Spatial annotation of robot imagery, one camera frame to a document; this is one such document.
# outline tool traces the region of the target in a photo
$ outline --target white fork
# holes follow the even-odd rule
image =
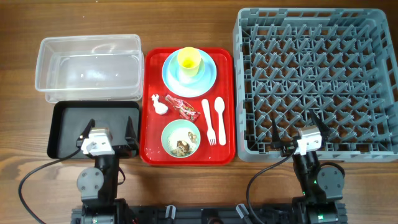
[[[210,106],[209,101],[203,99],[201,101],[201,107],[203,108],[203,112],[205,113],[206,123],[207,123],[207,138],[209,139],[209,143],[211,146],[217,144],[216,141],[216,132],[214,131],[213,127],[211,126],[211,117],[210,117]]]

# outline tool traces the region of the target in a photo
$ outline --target plastic spoon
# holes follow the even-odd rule
[[[220,145],[224,146],[226,144],[223,112],[225,110],[225,104],[221,97],[217,97],[214,102],[214,108],[218,113],[218,142]]]

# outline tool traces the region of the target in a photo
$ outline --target mint green bowl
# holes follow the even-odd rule
[[[194,144],[188,137],[188,132],[192,132],[197,136],[197,143]],[[199,129],[191,121],[184,119],[178,119],[170,122],[162,132],[162,146],[164,150],[172,157],[186,158],[194,154],[200,144],[200,132]],[[186,156],[177,156],[172,154],[172,149],[177,148],[177,141],[186,141],[191,147],[192,152]]]

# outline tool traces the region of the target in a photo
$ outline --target red wrapper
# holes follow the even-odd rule
[[[200,112],[196,111],[189,103],[184,100],[180,100],[174,98],[170,95],[165,97],[166,101],[169,102],[175,110],[180,113],[180,117],[182,119],[189,120],[191,122],[195,122],[195,120],[199,117]]]

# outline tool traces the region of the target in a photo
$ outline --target gray plastic grid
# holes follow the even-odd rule
[[[308,109],[332,130],[320,159],[398,159],[398,69],[382,11],[247,8],[233,39],[242,160],[280,160],[271,118],[288,140],[311,125]]]

